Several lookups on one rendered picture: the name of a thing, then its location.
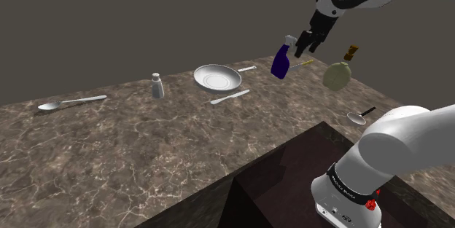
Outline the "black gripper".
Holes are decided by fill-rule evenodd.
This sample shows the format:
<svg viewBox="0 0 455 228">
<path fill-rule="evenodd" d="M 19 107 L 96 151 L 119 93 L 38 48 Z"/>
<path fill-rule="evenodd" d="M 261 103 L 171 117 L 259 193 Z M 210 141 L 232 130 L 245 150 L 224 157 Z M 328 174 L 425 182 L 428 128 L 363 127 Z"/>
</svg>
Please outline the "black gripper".
<svg viewBox="0 0 455 228">
<path fill-rule="evenodd" d="M 310 30 L 303 31 L 295 43 L 296 50 L 294 56 L 299 58 L 309 44 L 311 46 L 308 48 L 308 51 L 314 53 L 316 48 L 325 41 L 337 19 L 337 17 L 324 15 L 316 9 L 309 23 Z"/>
</svg>

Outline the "blue spray bottle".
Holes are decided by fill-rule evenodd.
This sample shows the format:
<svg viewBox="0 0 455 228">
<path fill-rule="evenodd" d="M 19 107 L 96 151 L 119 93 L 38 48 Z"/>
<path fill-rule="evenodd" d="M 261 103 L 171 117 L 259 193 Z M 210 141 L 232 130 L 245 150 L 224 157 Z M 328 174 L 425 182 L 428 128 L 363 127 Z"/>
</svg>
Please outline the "blue spray bottle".
<svg viewBox="0 0 455 228">
<path fill-rule="evenodd" d="M 288 70 L 289 70 L 289 58 L 287 57 L 287 52 L 292 48 L 297 42 L 297 38 L 286 35 L 285 43 L 280 47 L 279 51 L 276 53 L 273 63 L 271 66 L 271 73 L 279 79 L 283 79 Z"/>
</svg>

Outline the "green flask with brown cap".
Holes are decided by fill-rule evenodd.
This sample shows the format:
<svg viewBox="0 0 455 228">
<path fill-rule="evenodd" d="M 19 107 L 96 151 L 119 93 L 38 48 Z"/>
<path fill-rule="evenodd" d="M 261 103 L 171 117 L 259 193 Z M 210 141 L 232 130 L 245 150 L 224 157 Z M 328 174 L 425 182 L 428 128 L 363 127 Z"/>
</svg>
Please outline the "green flask with brown cap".
<svg viewBox="0 0 455 228">
<path fill-rule="evenodd" d="M 341 62 L 334 63 L 327 68 L 322 80 L 322 84 L 326 88 L 332 91 L 339 91 L 349 83 L 351 79 L 349 62 L 358 49 L 358 46 L 352 44 Z"/>
</svg>

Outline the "silver table knife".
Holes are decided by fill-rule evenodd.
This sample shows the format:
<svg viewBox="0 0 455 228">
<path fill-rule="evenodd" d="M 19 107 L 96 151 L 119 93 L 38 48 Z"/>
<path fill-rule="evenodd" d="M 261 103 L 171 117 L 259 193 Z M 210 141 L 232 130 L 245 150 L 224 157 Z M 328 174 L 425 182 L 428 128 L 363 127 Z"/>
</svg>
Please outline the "silver table knife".
<svg viewBox="0 0 455 228">
<path fill-rule="evenodd" d="M 238 97 L 238 96 L 247 94 L 247 93 L 249 93 L 249 91 L 250 91 L 250 90 L 243 90 L 243 91 L 241 91 L 241 92 L 239 92 L 239 93 L 234 93 L 234 94 L 232 94 L 232 95 L 228 95 L 228 96 L 225 96 L 225 97 L 223 97 L 223 98 L 219 98 L 219 99 L 216 99 L 216 100 L 212 100 L 212 101 L 210 101 L 210 104 L 216 105 L 216 104 L 218 104 L 218 103 L 221 103 L 221 102 L 224 101 L 224 100 L 227 100 L 227 99 L 230 99 L 230 98 L 236 98 L 236 97 Z"/>
</svg>

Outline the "white round plate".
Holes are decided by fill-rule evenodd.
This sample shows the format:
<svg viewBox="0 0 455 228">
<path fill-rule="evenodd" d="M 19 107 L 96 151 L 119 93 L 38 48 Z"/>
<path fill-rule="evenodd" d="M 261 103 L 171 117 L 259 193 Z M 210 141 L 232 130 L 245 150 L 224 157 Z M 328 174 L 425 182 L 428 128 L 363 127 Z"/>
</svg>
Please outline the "white round plate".
<svg viewBox="0 0 455 228">
<path fill-rule="evenodd" d="M 236 70 L 219 64 L 200 66 L 193 77 L 200 86 L 215 92 L 235 90 L 242 83 L 241 75 Z"/>
</svg>

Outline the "dark robot stand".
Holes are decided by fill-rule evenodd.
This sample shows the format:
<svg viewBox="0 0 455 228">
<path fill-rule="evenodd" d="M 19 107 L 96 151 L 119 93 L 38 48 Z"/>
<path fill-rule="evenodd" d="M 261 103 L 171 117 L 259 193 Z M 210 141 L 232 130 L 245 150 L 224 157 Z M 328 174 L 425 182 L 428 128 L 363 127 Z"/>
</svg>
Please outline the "dark robot stand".
<svg viewBox="0 0 455 228">
<path fill-rule="evenodd" d="M 333 228 L 311 182 L 352 143 L 320 122 L 135 228 Z M 380 188 L 383 228 L 455 228 L 455 219 L 403 180 Z"/>
</svg>

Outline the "white salt shaker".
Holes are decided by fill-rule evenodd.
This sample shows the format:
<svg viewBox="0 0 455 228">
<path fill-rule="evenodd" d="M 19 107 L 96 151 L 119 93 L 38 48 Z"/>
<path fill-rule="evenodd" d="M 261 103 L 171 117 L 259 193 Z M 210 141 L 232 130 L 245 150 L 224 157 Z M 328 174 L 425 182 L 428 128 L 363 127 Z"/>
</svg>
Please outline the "white salt shaker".
<svg viewBox="0 0 455 228">
<path fill-rule="evenodd" d="M 152 97 L 157 99 L 164 97 L 163 84 L 159 73 L 152 74 Z"/>
</svg>

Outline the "large silver spoon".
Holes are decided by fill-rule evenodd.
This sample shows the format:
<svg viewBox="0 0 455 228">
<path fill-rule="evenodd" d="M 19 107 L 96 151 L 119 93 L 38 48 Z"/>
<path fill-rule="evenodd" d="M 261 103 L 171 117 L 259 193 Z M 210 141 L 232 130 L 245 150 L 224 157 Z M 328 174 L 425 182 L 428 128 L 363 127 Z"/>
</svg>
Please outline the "large silver spoon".
<svg viewBox="0 0 455 228">
<path fill-rule="evenodd" d="M 51 110 L 59 108 L 63 103 L 97 101 L 97 100 L 103 100 L 105 98 L 107 98 L 106 95 L 97 95 L 97 96 L 93 96 L 93 97 L 89 97 L 89 98 L 79 98 L 79 99 L 67 100 L 67 101 L 55 101 L 52 103 L 45 103 L 45 104 L 39 105 L 38 109 L 43 110 L 43 111 L 51 111 Z"/>
</svg>

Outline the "yellow-handled utensil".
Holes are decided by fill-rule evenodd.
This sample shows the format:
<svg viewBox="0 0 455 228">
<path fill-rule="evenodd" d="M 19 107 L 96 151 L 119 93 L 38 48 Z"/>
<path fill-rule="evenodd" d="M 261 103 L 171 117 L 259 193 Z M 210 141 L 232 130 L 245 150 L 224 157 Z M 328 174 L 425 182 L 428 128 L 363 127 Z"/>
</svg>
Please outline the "yellow-handled utensil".
<svg viewBox="0 0 455 228">
<path fill-rule="evenodd" d="M 297 65 L 291 66 L 291 67 L 289 67 L 289 70 L 288 70 L 288 71 L 298 70 L 298 69 L 299 69 L 300 67 L 302 67 L 302 66 L 306 66 L 306 65 L 308 65 L 308 64 L 313 63 L 313 61 L 314 61 L 314 60 L 308 60 L 308 61 L 306 61 L 306 62 L 299 63 L 299 64 L 297 64 Z"/>
</svg>

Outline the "black-handled silver spoon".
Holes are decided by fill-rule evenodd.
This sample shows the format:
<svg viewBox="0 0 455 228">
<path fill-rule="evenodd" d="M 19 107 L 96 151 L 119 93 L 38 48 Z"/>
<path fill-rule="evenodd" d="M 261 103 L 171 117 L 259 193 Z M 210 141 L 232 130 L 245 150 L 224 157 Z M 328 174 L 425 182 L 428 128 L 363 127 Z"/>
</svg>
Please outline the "black-handled silver spoon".
<svg viewBox="0 0 455 228">
<path fill-rule="evenodd" d="M 356 125 L 365 125 L 366 120 L 364 118 L 365 115 L 369 114 L 370 112 L 374 111 L 376 107 L 371 107 L 367 111 L 362 112 L 361 114 L 349 112 L 346 116 L 347 118 Z"/>
</svg>

